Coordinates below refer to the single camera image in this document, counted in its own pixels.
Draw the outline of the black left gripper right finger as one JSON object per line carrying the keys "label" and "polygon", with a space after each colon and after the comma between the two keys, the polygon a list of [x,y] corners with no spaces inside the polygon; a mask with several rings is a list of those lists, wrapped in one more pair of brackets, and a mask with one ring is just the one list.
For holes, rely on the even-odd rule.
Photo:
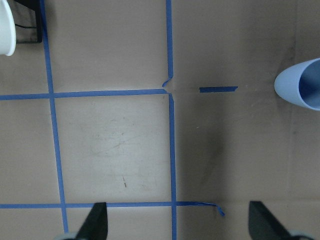
{"label": "black left gripper right finger", "polygon": [[292,236],[261,201],[250,201],[248,231],[252,240],[298,240]]}

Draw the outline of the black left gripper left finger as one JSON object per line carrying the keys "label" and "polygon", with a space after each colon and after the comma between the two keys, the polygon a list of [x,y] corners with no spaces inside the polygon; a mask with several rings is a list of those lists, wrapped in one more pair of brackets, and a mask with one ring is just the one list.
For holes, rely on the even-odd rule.
{"label": "black left gripper left finger", "polygon": [[108,237],[107,203],[97,202],[93,205],[75,240],[106,240]]}

